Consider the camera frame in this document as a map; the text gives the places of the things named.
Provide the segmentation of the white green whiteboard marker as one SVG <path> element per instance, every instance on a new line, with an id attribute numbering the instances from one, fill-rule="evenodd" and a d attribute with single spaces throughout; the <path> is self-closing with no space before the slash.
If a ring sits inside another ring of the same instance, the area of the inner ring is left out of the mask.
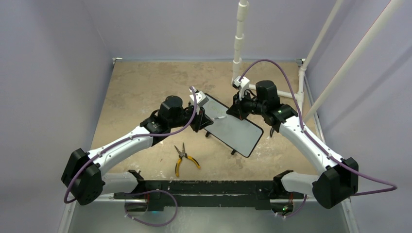
<path id="1" fill-rule="evenodd" d="M 215 121 L 215 120 L 224 119 L 224 118 L 226 118 L 226 116 L 218 116 L 218 117 L 211 118 L 211 120 Z"/>

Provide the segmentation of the black-framed whiteboard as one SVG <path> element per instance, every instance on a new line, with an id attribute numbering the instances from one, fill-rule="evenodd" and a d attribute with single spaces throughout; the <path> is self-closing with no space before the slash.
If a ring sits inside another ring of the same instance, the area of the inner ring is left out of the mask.
<path id="1" fill-rule="evenodd" d="M 232 149 L 231 154 L 238 153 L 245 158 L 250 157 L 264 130 L 250 120 L 239 120 L 227 115 L 228 107 L 209 94 L 209 101 L 203 106 L 210 118 L 226 116 L 224 119 L 213 121 L 204 128 L 205 137 L 213 136 Z"/>

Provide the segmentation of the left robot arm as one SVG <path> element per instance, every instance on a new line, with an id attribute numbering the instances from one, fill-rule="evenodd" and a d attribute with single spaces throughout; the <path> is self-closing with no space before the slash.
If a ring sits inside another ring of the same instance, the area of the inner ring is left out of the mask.
<path id="1" fill-rule="evenodd" d="M 79 148 L 73 151 L 61 177 L 67 187 L 64 203 L 77 201 L 87 205 L 93 202 L 108 186 L 103 176 L 115 165 L 187 127 L 197 133 L 212 125 L 213 121 L 203 107 L 207 102 L 205 93 L 197 92 L 190 95 L 189 105 L 184 108 L 180 97 L 168 96 L 157 110 L 127 135 L 94 150 Z"/>

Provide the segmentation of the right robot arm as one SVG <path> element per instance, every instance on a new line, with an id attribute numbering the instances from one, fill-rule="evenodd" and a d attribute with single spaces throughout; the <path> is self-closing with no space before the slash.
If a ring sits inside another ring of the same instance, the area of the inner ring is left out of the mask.
<path id="1" fill-rule="evenodd" d="M 287 170 L 274 177 L 271 196 L 283 198 L 297 192 L 315 197 L 330 209 L 358 191 L 359 170 L 353 158 L 344 159 L 328 149 L 311 130 L 300 121 L 300 115 L 289 105 L 280 102 L 277 87 L 272 81 L 260 81 L 256 94 L 250 94 L 249 81 L 236 78 L 232 86 L 238 90 L 227 114 L 245 120 L 250 114 L 262 116 L 272 131 L 281 134 L 308 159 L 317 175 L 306 175 Z"/>

